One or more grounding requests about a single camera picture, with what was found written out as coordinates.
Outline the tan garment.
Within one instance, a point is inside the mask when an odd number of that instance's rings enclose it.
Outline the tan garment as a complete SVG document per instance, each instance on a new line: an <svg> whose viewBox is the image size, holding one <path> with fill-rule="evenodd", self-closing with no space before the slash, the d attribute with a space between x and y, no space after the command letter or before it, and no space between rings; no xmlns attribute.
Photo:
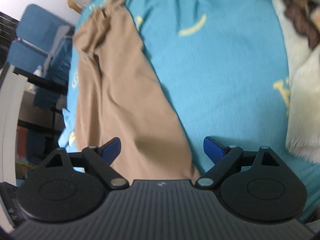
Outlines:
<svg viewBox="0 0 320 240"><path fill-rule="evenodd" d="M196 181L200 174L181 123L143 53L125 0L96 8L73 37L78 54L75 143L79 150L112 138L112 167L128 181Z"/></svg>

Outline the blue folding chair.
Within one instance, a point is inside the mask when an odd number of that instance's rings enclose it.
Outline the blue folding chair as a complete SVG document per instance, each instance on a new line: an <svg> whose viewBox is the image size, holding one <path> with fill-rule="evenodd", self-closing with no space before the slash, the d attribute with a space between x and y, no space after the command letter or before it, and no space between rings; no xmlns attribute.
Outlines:
<svg viewBox="0 0 320 240"><path fill-rule="evenodd" d="M51 12L30 4L16 28L7 62L64 87L67 92L74 27Z"/></svg>

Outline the teal patterned bed sheet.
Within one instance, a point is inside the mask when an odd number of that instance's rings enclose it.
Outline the teal patterned bed sheet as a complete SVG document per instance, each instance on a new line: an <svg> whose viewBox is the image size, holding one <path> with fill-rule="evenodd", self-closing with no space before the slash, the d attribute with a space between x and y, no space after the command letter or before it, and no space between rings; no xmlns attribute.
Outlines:
<svg viewBox="0 0 320 240"><path fill-rule="evenodd" d="M109 0L91 0L76 31ZM271 0L125 0L143 53L175 111L199 174L213 162L205 137L247 151L270 146L305 185L305 221L319 204L319 166L285 149L289 91L285 43ZM59 145L75 143L78 54L73 46L65 129Z"/></svg>

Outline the pale green fleece blanket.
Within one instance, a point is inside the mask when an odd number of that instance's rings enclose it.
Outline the pale green fleece blanket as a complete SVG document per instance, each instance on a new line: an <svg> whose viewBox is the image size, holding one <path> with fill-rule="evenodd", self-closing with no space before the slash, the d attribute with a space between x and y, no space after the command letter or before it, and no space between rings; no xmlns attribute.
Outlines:
<svg viewBox="0 0 320 240"><path fill-rule="evenodd" d="M286 149L319 163L319 0L272 0L287 53Z"/></svg>

